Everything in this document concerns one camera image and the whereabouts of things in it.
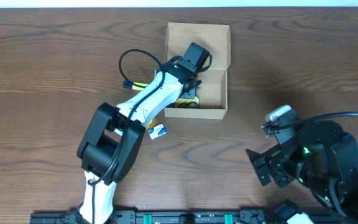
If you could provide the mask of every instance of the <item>box flap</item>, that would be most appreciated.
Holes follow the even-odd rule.
[[[201,109],[225,109],[221,102],[221,84],[203,83],[197,89]]]
[[[224,72],[221,82],[221,108],[227,109],[227,71]]]
[[[225,109],[165,108],[165,116],[171,118],[223,119]]]
[[[214,24],[184,24],[169,22],[165,39],[165,61],[183,56],[190,43],[204,47],[213,55],[209,69],[226,70],[231,62],[230,26]]]

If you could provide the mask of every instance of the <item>small blue and white box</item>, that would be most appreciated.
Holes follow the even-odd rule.
[[[149,129],[149,135],[152,139],[158,138],[165,133],[167,133],[167,130],[163,124],[159,124],[156,127]]]

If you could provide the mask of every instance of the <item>cardboard box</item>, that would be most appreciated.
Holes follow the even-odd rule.
[[[230,26],[209,24],[168,23],[165,38],[165,61],[176,55],[184,55],[194,42],[212,56],[211,67],[198,74],[202,84],[197,89],[199,109],[165,108],[166,117],[223,119],[227,111],[227,68],[230,56]]]

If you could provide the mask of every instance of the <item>yellow object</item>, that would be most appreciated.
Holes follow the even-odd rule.
[[[189,108],[189,105],[194,105],[194,104],[197,105],[197,108],[200,107],[200,99],[198,99],[197,96],[194,99],[179,98],[175,101],[175,108]]]
[[[153,118],[153,120],[151,120],[150,121],[150,123],[149,124],[147,124],[147,126],[146,126],[146,130],[149,130],[149,129],[152,129],[152,128],[154,128],[154,126],[155,126],[155,124],[156,124],[156,119],[155,118]]]
[[[146,84],[146,83],[137,83],[137,82],[134,82],[134,84],[140,85],[140,86],[143,86],[143,87],[132,86],[133,90],[143,90],[146,86],[149,85],[149,84]]]

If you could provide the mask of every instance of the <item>green led light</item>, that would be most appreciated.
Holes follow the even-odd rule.
[[[307,154],[307,153],[310,153],[309,149],[306,148],[306,147],[303,147],[303,153]]]
[[[275,157],[278,153],[280,153],[280,150],[277,151],[277,152],[274,152],[274,153],[271,155],[271,157]]]

